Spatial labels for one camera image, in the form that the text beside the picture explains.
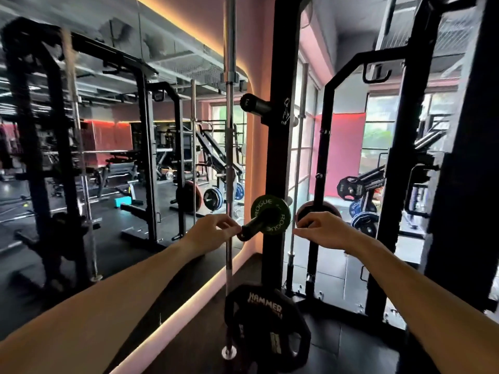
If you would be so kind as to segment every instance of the rogue weight plate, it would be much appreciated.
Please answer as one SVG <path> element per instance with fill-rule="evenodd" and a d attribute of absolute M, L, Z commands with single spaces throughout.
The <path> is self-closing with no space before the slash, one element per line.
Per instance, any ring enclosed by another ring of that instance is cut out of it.
<path fill-rule="evenodd" d="M 274 195 L 261 195 L 254 200 L 251 206 L 251 218 L 255 218 L 265 209 L 275 209 L 279 211 L 275 221 L 266 226 L 262 231 L 266 235 L 277 235 L 286 231 L 291 222 L 290 208 L 286 202 Z"/>
<path fill-rule="evenodd" d="M 203 195 L 203 202 L 210 211 L 219 210 L 224 204 L 224 197 L 218 188 L 206 189 Z"/>
<path fill-rule="evenodd" d="M 353 218 L 355 215 L 360 213 L 362 211 L 362 200 L 358 199 L 357 201 L 353 201 L 350 204 L 350 207 L 348 207 L 348 212 L 350 213 L 350 216 Z M 373 202 L 369 202 L 366 207 L 366 211 L 371 211 L 371 212 L 378 212 L 378 209 L 374 205 Z"/>
<path fill-rule="evenodd" d="M 240 201 L 244 197 L 245 197 L 245 188 L 244 188 L 244 186 L 241 183 L 236 182 L 235 183 L 235 196 L 234 196 L 234 199 L 236 201 Z"/>
<path fill-rule="evenodd" d="M 311 213 L 313 209 L 313 201 L 305 202 L 296 212 L 296 221 L 303 219 L 308 213 Z M 336 207 L 334 207 L 331 203 L 323 201 L 322 207 L 319 212 L 327 211 L 333 215 L 339 216 L 341 218 L 341 213 L 338 211 Z"/>
<path fill-rule="evenodd" d="M 281 291 L 240 285 L 226 297 L 225 322 L 232 327 L 238 348 L 270 372 L 292 372 L 306 364 L 310 330 L 296 304 Z M 300 336 L 297 352 L 290 345 L 292 335 Z"/>
<path fill-rule="evenodd" d="M 338 195 L 345 201 L 355 201 L 363 197 L 366 188 L 360 178 L 349 176 L 338 182 L 336 190 L 338 191 Z"/>
<path fill-rule="evenodd" d="M 193 182 L 186 181 L 184 188 L 177 187 L 176 197 L 177 203 L 179 205 L 179 209 L 185 212 L 193 212 L 194 210 L 194 200 L 193 200 Z M 196 186 L 196 211 L 199 211 L 201 208 L 201 203 L 203 198 L 201 197 L 201 192 L 199 187 Z"/>
<path fill-rule="evenodd" d="M 364 211 L 355 215 L 350 224 L 367 236 L 375 238 L 378 233 L 378 222 L 379 215 L 377 213 Z"/>

